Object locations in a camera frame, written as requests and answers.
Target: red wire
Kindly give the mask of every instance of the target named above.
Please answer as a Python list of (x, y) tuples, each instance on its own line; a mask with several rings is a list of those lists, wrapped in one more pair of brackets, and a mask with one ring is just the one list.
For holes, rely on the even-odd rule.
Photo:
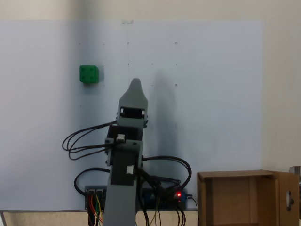
[(96, 211), (95, 211), (95, 209), (94, 209), (94, 207), (93, 207), (93, 196), (91, 196), (91, 199), (90, 199), (89, 201), (90, 201), (90, 202), (89, 202), (90, 209), (93, 211), (94, 214), (96, 214)]

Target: wire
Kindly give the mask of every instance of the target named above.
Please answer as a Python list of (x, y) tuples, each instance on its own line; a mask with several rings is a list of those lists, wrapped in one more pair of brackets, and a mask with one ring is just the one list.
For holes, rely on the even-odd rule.
[(104, 152), (104, 151), (109, 150), (109, 149), (110, 149), (110, 147), (107, 147), (107, 148), (102, 149), (102, 150), (99, 150), (99, 151), (97, 151), (97, 152), (92, 152), (92, 153), (89, 153), (89, 154), (85, 154), (85, 155), (83, 155), (83, 156), (81, 156), (81, 157), (78, 157), (78, 158), (76, 158), (76, 159), (71, 158), (71, 152), (69, 152), (69, 159), (75, 161), (75, 160), (81, 159), (81, 158), (86, 157), (86, 156), (89, 156), (89, 155), (93, 155), (93, 154), (96, 154), (96, 153)]
[(160, 211), (159, 210), (158, 210), (158, 213), (159, 213), (160, 226), (162, 226), (161, 225), (161, 215), (160, 215)]
[(178, 211), (178, 209), (177, 208), (175, 208), (175, 211), (177, 212), (177, 214), (178, 214), (178, 226), (180, 225), (180, 214), (179, 214), (179, 211)]
[(97, 217), (96, 210), (95, 210), (94, 207), (93, 207), (93, 196), (91, 196), (89, 204), (90, 204), (90, 208), (91, 208), (92, 212), (93, 212), (94, 215)]
[(192, 198), (192, 197), (187, 197), (187, 199), (191, 199), (191, 200), (193, 200), (193, 201), (194, 201), (194, 203), (196, 204), (196, 207), (197, 207), (197, 212), (198, 212), (198, 205), (197, 205), (197, 201), (196, 201), (194, 198)]
[(141, 175), (140, 175), (139, 171), (137, 171), (137, 175), (138, 175), (138, 177), (137, 177), (137, 191), (136, 192), (137, 192), (137, 196), (138, 196), (138, 202), (139, 202), (139, 204), (140, 204), (140, 206), (143, 210), (143, 213), (144, 213), (145, 224), (146, 224), (146, 226), (150, 226), (149, 217), (147, 215), (145, 206), (143, 205), (142, 200), (141, 200), (141, 196), (140, 196), (140, 190), (141, 190), (141, 180), (140, 180), (140, 178), (141, 178)]
[(173, 156), (167, 156), (167, 155), (155, 156), (155, 157), (150, 157), (150, 158), (143, 158), (143, 161), (148, 161), (148, 160), (170, 160), (170, 161), (181, 162), (181, 164), (183, 163), (183, 164), (186, 165), (186, 169), (188, 171), (188, 177), (179, 188), (183, 189), (188, 184), (188, 182), (190, 181), (190, 178), (191, 178), (191, 175), (192, 175), (192, 170), (191, 170), (190, 165), (185, 160), (177, 158), (177, 157), (173, 157)]
[(154, 218), (156, 218), (156, 214), (157, 214), (157, 211), (158, 211), (159, 202), (160, 202), (160, 197), (159, 197), (159, 201), (158, 201), (157, 206), (156, 206), (156, 211), (155, 211), (154, 217), (152, 218), (152, 220), (150, 222), (150, 226), (151, 226), (152, 222), (154, 221)]
[[(102, 152), (102, 151), (105, 151), (105, 150), (108, 150), (107, 148), (108, 147), (112, 147), (114, 144), (102, 144), (102, 145), (90, 145), (90, 146), (82, 146), (82, 147), (76, 147), (76, 148), (73, 148), (73, 146), (76, 144), (76, 142), (78, 142), (82, 137), (84, 137), (85, 135), (97, 130), (97, 129), (101, 129), (101, 128), (104, 128), (104, 127), (107, 127), (107, 126), (110, 126), (110, 125), (113, 125), (115, 124), (117, 121), (112, 121), (112, 122), (109, 122), (109, 123), (106, 123), (106, 124), (102, 124), (102, 125), (98, 125), (98, 126), (93, 126), (93, 127), (90, 127), (90, 128), (86, 128), (86, 129), (81, 129), (75, 133), (72, 133), (71, 135), (69, 135), (62, 143), (62, 148), (65, 150), (65, 151), (68, 151), (69, 152), (69, 158), (73, 161), (75, 160), (78, 160), (78, 159), (81, 159), (83, 157), (86, 157), (86, 156), (89, 156), (89, 155), (93, 155), (93, 154), (96, 154), (96, 153), (99, 153), (99, 152)], [(79, 138), (77, 138), (75, 140), (75, 142), (73, 142), (73, 144), (71, 145), (71, 147), (69, 148), (69, 143), (70, 141), (72, 140), (72, 138), (74, 138), (77, 134), (81, 133), (81, 132), (84, 132), (84, 131), (87, 131), (89, 130), (88, 132), (86, 132), (85, 134), (81, 135)], [(72, 158), (71, 157), (71, 154), (72, 153), (78, 153), (78, 152), (82, 152), (82, 151), (85, 151), (85, 150), (88, 150), (88, 149), (94, 149), (94, 148), (102, 148), (102, 147), (105, 147), (105, 149), (103, 150), (99, 150), (97, 152), (92, 152), (92, 153), (89, 153), (89, 154), (85, 154), (79, 158)]]
[(102, 208), (100, 207), (100, 202), (99, 202), (99, 199), (98, 199), (98, 196), (97, 196), (97, 195), (96, 195), (96, 199), (97, 199), (97, 202), (98, 202), (98, 206), (99, 206), (99, 211), (100, 211), (101, 219), (103, 220), (103, 212), (102, 212)]
[(109, 169), (94, 167), (94, 168), (86, 169), (86, 170), (82, 171), (80, 174), (78, 174), (74, 179), (74, 187), (78, 193), (80, 193), (81, 195), (84, 195), (84, 196), (87, 196), (87, 193), (79, 189), (79, 187), (77, 186), (77, 180), (80, 177), (80, 175), (82, 175), (83, 173), (89, 172), (89, 171), (101, 171), (101, 172), (105, 172), (105, 173), (110, 172)]
[[(93, 127), (89, 127), (89, 128), (86, 128), (86, 129), (81, 129), (81, 130), (79, 130), (79, 131), (76, 131), (76, 132), (72, 133), (71, 135), (69, 135), (69, 136), (63, 141), (63, 143), (62, 143), (62, 148), (63, 148), (65, 151), (71, 151), (72, 148), (69, 149), (69, 142), (70, 142), (71, 139), (72, 139), (73, 137), (75, 137), (77, 134), (79, 134), (79, 133), (81, 133), (81, 132), (84, 132), (84, 131), (87, 131), (87, 130), (92, 130), (92, 131), (94, 131), (94, 130), (96, 130), (96, 129), (105, 128), (105, 127), (107, 127), (107, 126), (116, 124), (116, 122), (117, 122), (117, 121), (115, 120), (115, 121), (112, 121), (112, 122), (109, 122), (109, 123), (105, 123), (105, 124), (102, 124), (102, 125), (93, 126)], [(69, 140), (68, 140), (68, 142), (67, 142), (67, 147), (65, 148), (65, 147), (64, 147), (64, 143), (66, 142), (67, 139), (69, 139)]]
[(89, 225), (89, 226), (93, 226), (92, 220), (91, 220), (91, 217), (90, 217), (90, 205), (89, 205), (89, 199), (90, 199), (90, 195), (87, 196), (88, 225)]
[(182, 214), (182, 223), (181, 223), (181, 226), (185, 226), (185, 224), (186, 224), (186, 216), (185, 216), (185, 213), (184, 213), (184, 211), (182, 210), (182, 208), (181, 207), (177, 207), (179, 210), (180, 210), (180, 212), (181, 212), (181, 214)]
[(98, 205), (97, 205), (97, 202), (95, 204), (95, 211), (96, 211), (96, 226), (100, 226), (100, 223), (99, 223), (99, 211), (98, 211)]
[(90, 217), (89, 213), (88, 213), (88, 220), (90, 222), (90, 225), (92, 226), (93, 224), (92, 224), (91, 217)]

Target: black cable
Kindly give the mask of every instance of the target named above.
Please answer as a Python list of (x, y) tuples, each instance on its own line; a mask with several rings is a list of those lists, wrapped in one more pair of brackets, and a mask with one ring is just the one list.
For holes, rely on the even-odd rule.
[[(81, 130), (79, 130), (79, 131), (76, 131), (76, 132), (72, 133), (71, 135), (69, 135), (69, 136), (63, 141), (63, 143), (62, 143), (62, 148), (63, 148), (65, 151), (72, 151), (72, 150), (75, 150), (75, 149), (87, 148), (87, 147), (89, 147), (89, 146), (78, 147), (78, 148), (73, 148), (73, 149), (72, 149), (72, 147), (74, 146), (74, 144), (75, 144), (79, 139), (81, 139), (83, 136), (89, 134), (90, 132), (92, 132), (92, 131), (94, 131), (94, 130), (96, 130), (96, 129), (101, 129), (101, 128), (105, 128), (105, 127), (107, 127), (107, 126), (116, 124), (116, 122), (117, 122), (117, 121), (112, 121), (112, 122), (109, 122), (109, 123), (106, 123), (106, 124), (102, 124), (102, 125), (98, 125), (98, 126), (93, 126), (93, 127), (89, 127), (89, 128), (86, 128), (86, 129), (81, 129)], [(91, 131), (87, 132), (86, 134), (84, 134), (84, 135), (82, 135), (80, 138), (78, 138), (78, 139), (72, 144), (71, 148), (69, 148), (69, 143), (70, 143), (70, 141), (72, 140), (72, 138), (75, 137), (77, 134), (79, 134), (79, 133), (81, 133), (81, 132), (84, 132), (84, 131), (87, 131), (87, 130), (91, 130)], [(67, 147), (65, 148), (65, 147), (64, 147), (64, 143), (66, 142), (67, 139), (69, 139), (69, 140), (68, 140), (68, 142), (67, 142)]]
[(82, 175), (83, 173), (89, 172), (89, 171), (101, 171), (101, 172), (106, 172), (106, 173), (109, 173), (109, 172), (110, 172), (109, 169), (104, 169), (104, 168), (89, 168), (89, 169), (86, 169), (86, 170), (82, 171), (80, 174), (78, 174), (78, 175), (76, 176), (76, 178), (74, 179), (74, 187), (75, 187), (75, 190), (76, 190), (78, 193), (80, 193), (80, 194), (82, 194), (82, 195), (84, 195), (84, 196), (86, 196), (87, 193), (79, 189), (79, 187), (77, 186), (77, 180), (78, 180), (78, 178), (80, 177), (80, 175)]
[(73, 150), (76, 150), (76, 149), (80, 149), (78, 151), (69, 151), (69, 153), (78, 153), (78, 152), (81, 152), (81, 151), (85, 151), (85, 150), (88, 150), (88, 149), (94, 149), (94, 148), (101, 148), (101, 147), (111, 147), (113, 146), (114, 144), (103, 144), (103, 145), (92, 145), (92, 146), (85, 146), (85, 147), (77, 147), (77, 148), (73, 148)]
[(187, 199), (191, 199), (194, 201), (194, 203), (196, 204), (197, 207), (197, 212), (198, 212), (198, 205), (197, 205), (197, 201), (193, 198), (193, 197), (187, 197)]
[(161, 215), (160, 215), (159, 209), (158, 209), (158, 213), (159, 213), (160, 226), (162, 226), (162, 225), (161, 225)]
[(136, 195), (138, 196), (139, 205), (140, 205), (141, 209), (143, 210), (143, 214), (145, 217), (145, 224), (146, 224), (146, 226), (150, 226), (149, 217), (147, 215), (145, 206), (143, 205), (141, 196), (140, 196), (140, 190), (141, 190), (141, 180), (140, 179), (141, 179), (140, 171), (137, 171), (137, 191), (136, 191), (137, 194)]
[(186, 216), (185, 216), (185, 213), (184, 213), (183, 209), (182, 209), (180, 206), (178, 206), (177, 208), (178, 208), (178, 209), (180, 210), (180, 212), (182, 213), (182, 223), (181, 223), (181, 226), (185, 226), (185, 224), (186, 224)]
[(170, 161), (177, 160), (177, 161), (180, 161), (180, 162), (182, 162), (183, 164), (186, 165), (186, 167), (187, 167), (186, 169), (188, 171), (188, 177), (184, 181), (184, 183), (180, 186), (180, 189), (183, 189), (188, 184), (188, 182), (190, 181), (190, 178), (191, 178), (191, 175), (192, 175), (192, 170), (191, 170), (190, 165), (185, 160), (177, 158), (177, 157), (173, 157), (173, 156), (167, 156), (167, 155), (155, 156), (155, 157), (150, 157), (150, 158), (143, 158), (143, 161), (148, 161), (148, 160), (170, 160)]
[(180, 225), (180, 214), (179, 214), (179, 211), (178, 211), (178, 209), (177, 208), (175, 208), (175, 211), (177, 212), (177, 214), (178, 214), (178, 226)]
[(99, 151), (96, 151), (96, 152), (92, 152), (92, 153), (89, 153), (89, 154), (82, 155), (81, 157), (78, 157), (78, 158), (75, 158), (75, 159), (71, 158), (71, 153), (69, 152), (69, 159), (75, 161), (75, 160), (84, 158), (84, 157), (89, 156), (89, 155), (93, 155), (93, 154), (97, 154), (97, 153), (100, 153), (100, 152), (104, 152), (104, 151), (109, 150), (109, 149), (110, 149), (110, 147), (107, 147), (105, 149), (102, 149), (102, 150), (99, 150)]

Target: yellow wire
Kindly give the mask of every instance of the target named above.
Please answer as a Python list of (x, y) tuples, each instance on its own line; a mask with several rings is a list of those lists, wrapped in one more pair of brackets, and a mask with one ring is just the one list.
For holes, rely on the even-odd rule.
[(98, 202), (98, 206), (99, 206), (99, 211), (100, 211), (100, 215), (101, 215), (101, 219), (103, 220), (103, 212), (102, 212), (102, 208), (100, 207), (100, 202), (98, 197), (96, 196), (97, 202)]
[(156, 216), (156, 214), (157, 214), (158, 207), (159, 207), (159, 203), (160, 203), (160, 197), (159, 197), (159, 199), (158, 199), (158, 203), (157, 203), (157, 207), (156, 207), (156, 212), (155, 212), (154, 217), (152, 218), (152, 220), (151, 220), (151, 222), (150, 222), (150, 226), (151, 226), (152, 222), (154, 221), (155, 216)]

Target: black wire bundle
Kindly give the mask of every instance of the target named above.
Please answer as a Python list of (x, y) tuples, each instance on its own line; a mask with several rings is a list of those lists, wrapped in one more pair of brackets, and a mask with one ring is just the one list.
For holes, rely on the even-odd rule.
[[(185, 180), (185, 182), (180, 185), (178, 183), (176, 186), (171, 186), (168, 188), (163, 188), (160, 181), (158, 181), (158, 178), (149, 175), (147, 172), (145, 172), (143, 169), (138, 169), (138, 177), (142, 177), (148, 184), (152, 187), (154, 193), (156, 196), (160, 197), (160, 199), (169, 205), (171, 208), (174, 208), (177, 211), (178, 214), (178, 226), (180, 224), (180, 215), (178, 210), (181, 212), (182, 215), (182, 222), (181, 226), (185, 226), (186, 224), (186, 216), (183, 211), (183, 209), (179, 206), (178, 200), (174, 198), (174, 194), (178, 190), (182, 190), (190, 181), (191, 175), (192, 175), (192, 170), (190, 165), (183, 159), (173, 157), (173, 156), (167, 156), (167, 155), (162, 155), (162, 156), (155, 156), (155, 157), (150, 157), (150, 158), (143, 158), (143, 161), (149, 161), (149, 160), (169, 160), (169, 161), (175, 161), (180, 164), (182, 164), (188, 171), (188, 177)], [(148, 217), (146, 214), (145, 219), (146, 219), (146, 226), (149, 226), (148, 222)]]
[[(72, 133), (71, 135), (69, 135), (62, 143), (62, 148), (65, 150), (65, 151), (68, 151), (69, 152), (69, 158), (71, 160), (78, 160), (78, 159), (81, 159), (83, 157), (86, 157), (86, 156), (89, 156), (89, 155), (93, 155), (93, 154), (96, 154), (96, 153), (100, 153), (100, 152), (103, 152), (105, 150), (108, 150), (110, 149), (114, 144), (102, 144), (102, 145), (89, 145), (89, 146), (83, 146), (83, 147), (76, 147), (76, 148), (73, 148), (73, 146), (76, 144), (76, 142), (78, 142), (81, 138), (83, 138), (85, 135), (97, 130), (97, 129), (101, 129), (101, 128), (105, 128), (107, 126), (110, 126), (110, 125), (113, 125), (113, 124), (116, 124), (116, 121), (112, 121), (112, 122), (109, 122), (109, 123), (106, 123), (106, 124), (102, 124), (102, 125), (98, 125), (98, 126), (93, 126), (93, 127), (89, 127), (89, 128), (86, 128), (86, 129), (81, 129), (75, 133)], [(73, 144), (71, 145), (71, 147), (69, 148), (69, 143), (71, 142), (71, 140), (79, 133), (82, 133), (82, 132), (85, 132), (85, 131), (88, 131), (86, 132), (85, 134), (81, 135), (79, 138), (77, 138)], [(96, 151), (96, 152), (92, 152), (92, 153), (89, 153), (89, 154), (85, 154), (85, 155), (82, 155), (78, 158), (72, 158), (71, 157), (71, 154), (72, 153), (78, 153), (78, 152), (82, 152), (82, 151), (85, 151), (85, 150), (89, 150), (89, 149), (95, 149), (95, 148), (104, 148), (104, 149), (101, 149), (99, 151)]]

